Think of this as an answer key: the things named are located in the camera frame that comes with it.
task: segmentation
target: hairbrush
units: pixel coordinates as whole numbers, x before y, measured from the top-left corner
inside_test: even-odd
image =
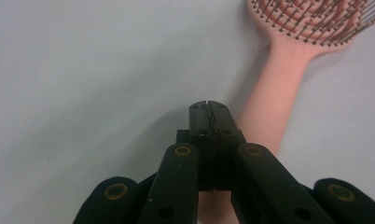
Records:
[[[375,23],[375,0],[248,0],[270,56],[239,117],[248,142],[276,154],[308,63],[344,49]]]

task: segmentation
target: hairbrush bristle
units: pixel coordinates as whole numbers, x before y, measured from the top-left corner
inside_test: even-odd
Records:
[[[253,0],[264,22],[314,45],[343,45],[375,23],[375,0]]]

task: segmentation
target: white wall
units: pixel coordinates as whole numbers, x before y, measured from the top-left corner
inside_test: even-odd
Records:
[[[188,106],[237,116],[267,56],[244,1],[0,0],[0,224],[71,223],[156,172]],[[279,159],[375,199],[375,26],[306,73]]]

